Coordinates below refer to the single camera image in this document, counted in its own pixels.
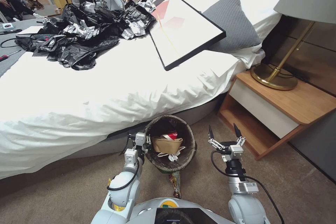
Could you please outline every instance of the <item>wooden nightstand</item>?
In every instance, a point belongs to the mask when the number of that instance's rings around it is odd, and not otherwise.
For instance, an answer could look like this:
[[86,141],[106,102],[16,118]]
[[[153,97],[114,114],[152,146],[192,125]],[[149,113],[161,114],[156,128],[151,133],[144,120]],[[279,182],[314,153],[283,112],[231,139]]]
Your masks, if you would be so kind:
[[233,130],[236,123],[258,160],[336,108],[336,98],[298,80],[290,91],[237,74],[218,116]]

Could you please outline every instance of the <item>bed frame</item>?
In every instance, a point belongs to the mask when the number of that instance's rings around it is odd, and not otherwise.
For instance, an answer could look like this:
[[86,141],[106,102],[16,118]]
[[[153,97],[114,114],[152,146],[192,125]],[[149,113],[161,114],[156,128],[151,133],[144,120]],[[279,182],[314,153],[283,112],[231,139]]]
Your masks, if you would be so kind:
[[[262,48],[266,53],[266,58],[263,60],[263,62],[267,62],[269,57],[273,55],[281,46],[283,40],[279,39],[279,36],[277,35],[285,27],[286,29],[288,29],[288,27],[292,25],[294,25],[293,18],[282,16],[276,27],[270,32],[270,34],[263,41]],[[215,109],[218,109],[224,97],[225,94],[219,95],[208,103],[205,103],[192,109],[181,111],[179,113],[176,113],[175,115],[185,120],[189,125],[194,124],[197,121],[201,120],[206,115],[210,114]],[[74,154],[65,157],[65,159],[79,158],[79,157],[81,158],[87,156],[96,156],[96,155],[120,152],[125,146],[127,132],[133,134],[139,131],[143,131],[148,123],[149,121],[143,122],[133,127],[111,133],[102,142],[97,143],[91,147],[82,149],[80,151],[77,151]]]

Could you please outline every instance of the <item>screwdriver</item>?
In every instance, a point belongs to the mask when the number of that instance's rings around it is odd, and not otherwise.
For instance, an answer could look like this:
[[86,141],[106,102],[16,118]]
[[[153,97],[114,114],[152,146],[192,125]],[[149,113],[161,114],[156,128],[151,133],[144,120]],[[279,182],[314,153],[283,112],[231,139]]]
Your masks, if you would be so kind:
[[18,52],[20,52],[20,51],[21,51],[21,50],[16,51],[16,52],[12,52],[11,54],[8,54],[8,55],[2,55],[2,56],[0,56],[0,62],[3,61],[3,60],[8,59],[9,56],[11,56],[11,55],[13,55],[13,54],[15,54],[15,53],[18,53]]

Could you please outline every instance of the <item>carpet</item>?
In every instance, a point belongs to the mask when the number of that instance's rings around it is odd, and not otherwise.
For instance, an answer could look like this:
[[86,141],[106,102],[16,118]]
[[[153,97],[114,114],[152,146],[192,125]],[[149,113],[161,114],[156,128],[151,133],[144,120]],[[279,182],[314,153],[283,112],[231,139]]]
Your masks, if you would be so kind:
[[[231,193],[227,178],[212,166],[208,143],[211,124],[218,141],[235,140],[233,133],[210,114],[191,125],[198,149],[189,166],[182,171],[182,199],[195,202],[231,219],[228,201]],[[277,204],[285,223],[334,223],[336,186],[289,145],[254,160],[246,148],[242,158],[249,176],[260,180]],[[225,169],[220,155],[215,162]],[[59,160],[31,174],[0,180],[0,223],[90,223],[105,199],[109,178],[118,174],[124,157],[117,153]],[[137,203],[172,197],[168,175],[160,173],[145,160]],[[271,223],[280,223],[262,188],[256,197]]]

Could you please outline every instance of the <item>black cable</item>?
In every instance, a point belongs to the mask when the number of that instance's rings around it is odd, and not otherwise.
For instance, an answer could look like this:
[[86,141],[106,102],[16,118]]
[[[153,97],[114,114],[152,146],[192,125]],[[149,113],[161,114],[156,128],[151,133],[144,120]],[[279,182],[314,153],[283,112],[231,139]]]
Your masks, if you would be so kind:
[[135,179],[135,176],[137,175],[138,170],[139,170],[139,167],[140,167],[140,163],[139,163],[139,160],[138,160],[138,159],[136,160],[136,163],[137,163],[138,167],[136,168],[136,171],[135,171],[135,173],[134,173],[134,176],[133,176],[133,178],[132,178],[126,185],[123,185],[123,186],[118,187],[118,188],[110,188],[110,186],[108,185],[108,186],[107,186],[107,189],[108,189],[109,191],[118,191],[118,190],[124,189],[125,187],[129,186],[129,185],[132,183],[132,181]]
[[128,140],[129,140],[129,133],[127,132],[127,140],[126,140],[126,145],[125,145],[125,147],[123,148],[123,150],[119,153],[119,155],[118,156],[120,156],[120,155],[122,155],[123,153],[124,153],[124,151],[126,150],[126,148],[127,148],[127,145],[128,145]]
[[121,4],[122,4],[122,8],[125,10],[125,6],[124,6],[123,0],[120,0],[120,1],[121,1]]
[[248,178],[248,179],[251,179],[251,180],[254,180],[255,182],[257,182],[257,183],[264,189],[265,193],[267,194],[267,196],[269,197],[270,201],[272,202],[272,204],[273,204],[273,206],[274,206],[274,208],[275,208],[277,214],[279,215],[279,218],[280,218],[280,220],[281,220],[281,223],[284,224],[285,222],[284,222],[284,220],[283,220],[283,218],[282,218],[282,216],[281,216],[280,211],[278,210],[278,208],[277,208],[275,202],[273,201],[272,197],[270,196],[270,194],[268,193],[268,191],[266,190],[266,188],[264,187],[264,185],[263,185],[259,180],[256,180],[255,178],[252,178],[252,177],[250,177],[250,176],[245,176],[245,175],[231,175],[231,174],[227,174],[227,173],[225,173],[225,172],[222,172],[222,171],[217,167],[217,165],[216,165],[215,162],[214,162],[213,155],[214,155],[215,152],[217,152],[217,153],[219,153],[219,154],[221,154],[221,153],[220,153],[219,151],[217,151],[217,150],[214,150],[213,152],[211,152],[211,162],[212,162],[213,166],[217,169],[217,171],[219,171],[220,173],[222,173],[223,175],[225,175],[225,176],[227,176],[227,177],[244,177],[244,178],[246,178],[246,179]]
[[0,47],[1,47],[1,48],[10,48],[10,47],[16,47],[16,46],[19,46],[19,45],[12,45],[12,46],[9,46],[9,47],[3,47],[3,46],[2,46],[5,42],[10,41],[10,40],[14,40],[14,39],[16,39],[16,38],[10,38],[10,39],[8,39],[8,40],[2,41],[1,44],[0,44]]
[[[269,68],[271,68],[272,70],[274,70],[275,68],[272,68],[270,65],[276,67],[276,65],[273,65],[273,64],[265,64],[265,65],[268,66]],[[278,73],[278,77],[279,77],[279,78],[283,78],[283,79],[288,79],[288,78],[293,78],[294,75],[293,75],[293,74],[287,74],[287,73],[281,73],[281,72],[279,72],[279,73]]]
[[111,7],[112,7],[112,0],[110,0],[110,9],[109,9],[109,11],[111,11]]

